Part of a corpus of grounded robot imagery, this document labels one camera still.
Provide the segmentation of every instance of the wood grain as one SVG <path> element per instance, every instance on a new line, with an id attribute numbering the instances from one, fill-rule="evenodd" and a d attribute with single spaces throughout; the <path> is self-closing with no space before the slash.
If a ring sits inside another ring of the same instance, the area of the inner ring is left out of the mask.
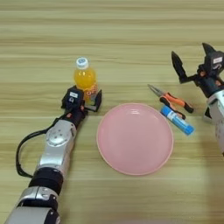
<path id="1" fill-rule="evenodd" d="M 73 85 L 74 61 L 83 55 L 97 71 L 103 104 L 77 136 L 59 200 L 63 223 L 223 223 L 224 161 L 214 127 L 201 120 L 206 98 L 192 83 L 180 86 L 171 63 L 174 50 L 193 74 L 203 61 L 201 42 L 223 51 L 223 22 L 221 0 L 1 0 L 0 222 L 29 183 L 16 174 L 16 147 L 60 115 L 60 100 Z M 196 131 L 187 137 L 172 125 L 168 163 L 134 178 L 106 165 L 95 135 L 105 113 L 120 103 L 160 109 L 147 83 L 193 104 L 195 113 L 187 120 Z M 43 147 L 43 137 L 26 145 L 28 171 Z"/>

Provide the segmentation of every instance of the white bottle cap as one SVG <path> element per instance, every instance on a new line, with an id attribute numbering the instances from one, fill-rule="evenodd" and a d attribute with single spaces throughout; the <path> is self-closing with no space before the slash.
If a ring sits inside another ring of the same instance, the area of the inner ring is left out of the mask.
<path id="1" fill-rule="evenodd" d="M 76 60 L 76 66 L 78 69 L 87 69 L 88 68 L 88 60 L 86 58 L 78 58 Z"/>

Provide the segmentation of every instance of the pliers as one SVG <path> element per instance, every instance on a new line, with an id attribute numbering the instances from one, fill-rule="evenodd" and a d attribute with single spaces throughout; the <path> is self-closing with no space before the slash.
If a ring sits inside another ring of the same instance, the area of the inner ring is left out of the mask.
<path id="1" fill-rule="evenodd" d="M 186 119 L 186 116 L 179 112 L 178 110 L 176 110 L 176 108 L 172 105 L 172 102 L 175 102 L 176 104 L 178 104 L 179 106 L 183 107 L 187 112 L 192 113 L 193 112 L 193 107 L 188 104 L 187 102 L 174 97 L 173 95 L 171 95 L 170 93 L 164 93 L 163 91 L 161 91 L 160 89 L 153 87 L 152 85 L 148 84 L 148 87 L 150 88 L 150 90 L 159 97 L 159 100 L 166 105 L 167 107 L 169 107 L 170 109 L 172 109 L 175 113 L 177 113 L 182 119 Z"/>

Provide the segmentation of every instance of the plastic bottle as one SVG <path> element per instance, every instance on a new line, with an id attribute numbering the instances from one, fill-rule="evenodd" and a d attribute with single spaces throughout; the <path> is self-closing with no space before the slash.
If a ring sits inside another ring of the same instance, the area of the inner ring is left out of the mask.
<path id="1" fill-rule="evenodd" d="M 77 88 L 84 91 L 86 104 L 94 105 L 97 95 L 96 75 L 95 70 L 89 66 L 86 58 L 78 58 L 76 60 L 74 82 Z"/>
<path id="2" fill-rule="evenodd" d="M 174 111 L 172 111 L 167 106 L 163 106 L 161 113 L 166 116 L 172 123 L 174 123 L 178 128 L 184 131 L 188 136 L 194 132 L 194 127 L 180 118 Z"/>

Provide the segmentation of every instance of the orange juice bottle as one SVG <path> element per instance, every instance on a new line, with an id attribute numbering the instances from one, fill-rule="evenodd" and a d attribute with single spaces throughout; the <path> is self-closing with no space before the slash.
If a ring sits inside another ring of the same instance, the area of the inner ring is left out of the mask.
<path id="1" fill-rule="evenodd" d="M 76 60 L 74 82 L 78 89 L 83 90 L 86 104 L 94 105 L 97 95 L 96 75 L 95 70 L 89 66 L 86 58 L 78 58 Z"/>

